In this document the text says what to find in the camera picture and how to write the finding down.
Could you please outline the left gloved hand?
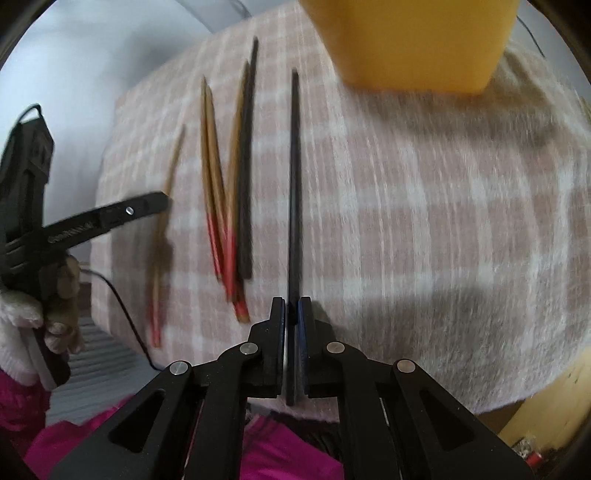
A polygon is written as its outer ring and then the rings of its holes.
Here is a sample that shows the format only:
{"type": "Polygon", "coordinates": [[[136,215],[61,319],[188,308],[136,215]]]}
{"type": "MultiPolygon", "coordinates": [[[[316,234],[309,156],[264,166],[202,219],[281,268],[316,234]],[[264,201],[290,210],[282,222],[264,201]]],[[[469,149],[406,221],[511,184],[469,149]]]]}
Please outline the left gloved hand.
{"type": "Polygon", "coordinates": [[[1,289],[1,370],[18,384],[52,391],[69,379],[67,360],[84,348],[79,276],[68,255],[39,271],[37,297],[1,289]]]}

